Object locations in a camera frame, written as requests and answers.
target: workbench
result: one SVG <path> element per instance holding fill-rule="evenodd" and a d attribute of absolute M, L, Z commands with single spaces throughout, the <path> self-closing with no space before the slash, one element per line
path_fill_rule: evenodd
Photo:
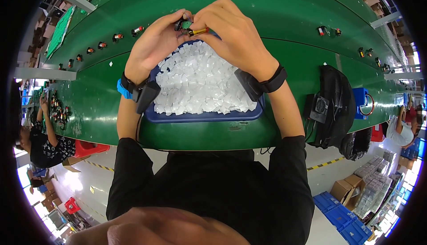
<path fill-rule="evenodd" d="M 70 58 L 83 55 L 70 71 L 75 81 L 57 81 L 53 88 L 64 106 L 71 109 L 70 121 L 58 134 L 108 145 L 117 145 L 117 111 L 120 93 L 117 80 L 124 70 L 137 38 L 131 29 L 148 27 L 157 18 L 186 8 L 196 13 L 215 0 L 93 0 L 98 8 L 89 15 L 77 8 L 62 46 L 43 68 L 57 69 Z M 250 17 L 270 53 L 288 72 L 287 82 L 302 111 L 305 96 L 320 89 L 319 66 L 324 62 L 342 71 L 353 88 L 364 87 L 376 108 L 367 120 L 355 120 L 350 131 L 382 123 L 397 114 L 404 88 L 386 81 L 375 58 L 390 66 L 402 62 L 387 35 L 386 26 L 373 29 L 377 16 L 362 0 L 232 0 Z M 339 28 L 343 34 L 320 36 L 321 25 Z M 113 34 L 124 38 L 113 43 Z M 100 42 L 108 47 L 87 55 L 88 47 Z M 361 58 L 359 47 L 373 48 L 373 57 Z M 141 120 L 140 141 L 145 147 L 169 150 L 231 150 L 274 146 L 280 137 L 266 98 L 266 113 L 253 121 L 152 124 Z"/>

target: wire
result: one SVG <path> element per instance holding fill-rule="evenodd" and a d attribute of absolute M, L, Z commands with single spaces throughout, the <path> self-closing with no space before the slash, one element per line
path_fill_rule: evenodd
<path fill-rule="evenodd" d="M 362 115 L 365 115 L 365 116 L 368 116 L 368 115 L 371 115 L 372 113 L 373 113 L 373 111 L 374 111 L 374 108 L 375 108 L 375 102 L 374 102 L 374 98 L 370 95 L 370 94 L 365 94 L 365 96 L 369 96 L 370 98 L 371 98 L 371 100 L 372 100 L 372 109 L 371 109 L 371 111 L 370 112 L 368 112 L 368 113 L 363 113 L 362 112 L 362 109 L 360 109 L 360 106 L 359 106 L 359 110 L 360 110 L 360 114 L 362 114 Z"/>

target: blue tray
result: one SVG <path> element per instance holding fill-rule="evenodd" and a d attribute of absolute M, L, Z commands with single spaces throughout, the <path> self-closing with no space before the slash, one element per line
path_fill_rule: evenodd
<path fill-rule="evenodd" d="M 191 45 L 194 42 L 198 42 L 199 40 L 195 41 L 187 41 L 181 44 L 178 48 L 184 46 L 184 44 Z M 159 66 L 155 66 L 154 69 L 150 72 L 150 81 L 156 80 L 157 73 L 160 72 Z M 261 105 L 265 107 L 264 102 L 264 95 L 261 96 L 259 99 Z M 145 111 L 144 116 L 147 118 L 148 121 L 155 123 L 155 124 L 166 124 L 166 123 L 190 123 L 190 122 L 203 122 L 203 121 L 251 121 L 258 119 L 263 110 L 260 107 L 260 104 L 257 104 L 257 107 L 247 112 L 238 112 L 236 110 L 231 111 L 228 114 L 222 114 L 217 112 L 203 112 L 202 114 L 191 114 L 191 113 L 185 113 L 181 115 L 175 115 L 174 113 L 166 116 L 165 113 L 157 113 L 154 111 L 154 103 L 150 104 L 148 109 Z"/>

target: man's left hand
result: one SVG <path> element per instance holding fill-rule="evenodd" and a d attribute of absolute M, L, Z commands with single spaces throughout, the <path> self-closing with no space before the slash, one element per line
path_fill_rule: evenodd
<path fill-rule="evenodd" d="M 181 9 L 157 19 L 145 30 L 133 46 L 126 63 L 125 76 L 128 79 L 135 84 L 142 82 L 160 61 L 179 45 L 190 40 L 187 35 L 177 38 L 177 32 L 174 30 L 173 23 L 184 13 L 192 17 L 188 10 Z"/>

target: man's right hand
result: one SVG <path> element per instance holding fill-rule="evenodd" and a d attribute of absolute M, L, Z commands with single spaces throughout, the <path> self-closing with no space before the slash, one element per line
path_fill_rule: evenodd
<path fill-rule="evenodd" d="M 193 30 L 207 27 L 221 39 L 205 33 L 194 37 L 210 45 L 215 52 L 259 82 L 273 77 L 279 63 L 265 48 L 252 20 L 231 0 L 217 0 L 194 16 Z"/>

